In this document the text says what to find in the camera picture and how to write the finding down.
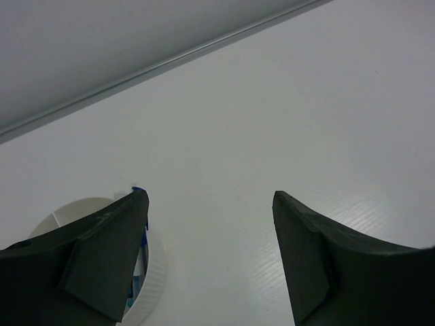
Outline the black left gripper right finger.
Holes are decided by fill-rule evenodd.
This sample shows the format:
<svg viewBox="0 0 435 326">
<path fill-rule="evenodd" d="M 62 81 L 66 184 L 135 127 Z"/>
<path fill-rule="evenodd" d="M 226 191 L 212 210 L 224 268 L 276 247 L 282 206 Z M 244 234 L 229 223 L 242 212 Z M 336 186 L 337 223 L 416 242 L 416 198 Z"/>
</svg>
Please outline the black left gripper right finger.
<svg viewBox="0 0 435 326">
<path fill-rule="evenodd" d="M 433 325 L 434 249 L 373 238 L 289 194 L 273 220 L 296 325 Z"/>
</svg>

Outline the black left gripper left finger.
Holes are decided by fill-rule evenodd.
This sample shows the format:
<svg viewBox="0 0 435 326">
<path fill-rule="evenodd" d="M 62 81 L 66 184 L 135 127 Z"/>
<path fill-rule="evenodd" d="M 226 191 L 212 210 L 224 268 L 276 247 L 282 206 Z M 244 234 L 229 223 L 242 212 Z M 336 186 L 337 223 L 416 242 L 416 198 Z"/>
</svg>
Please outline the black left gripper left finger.
<svg viewBox="0 0 435 326">
<path fill-rule="evenodd" d="M 1 250 L 1 324 L 120 322 L 149 205 L 147 192 L 139 189 Z"/>
</svg>

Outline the blue ballpoint pen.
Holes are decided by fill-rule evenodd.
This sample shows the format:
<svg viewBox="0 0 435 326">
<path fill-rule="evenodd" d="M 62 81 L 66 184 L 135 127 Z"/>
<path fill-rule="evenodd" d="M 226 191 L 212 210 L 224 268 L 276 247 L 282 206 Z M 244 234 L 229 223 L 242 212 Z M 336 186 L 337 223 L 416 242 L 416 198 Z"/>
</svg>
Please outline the blue ballpoint pen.
<svg viewBox="0 0 435 326">
<path fill-rule="evenodd" d="M 145 275 L 147 273 L 147 265 L 148 265 L 147 231 L 148 231 L 148 222 L 146 222 L 145 224 L 145 229 L 141 237 L 141 243 L 139 246 L 137 261 L 135 264 L 135 270 L 133 272 L 132 288 L 133 288 L 134 299 L 136 299 L 139 296 L 139 293 L 141 291 L 141 288 L 145 280 Z"/>
</svg>

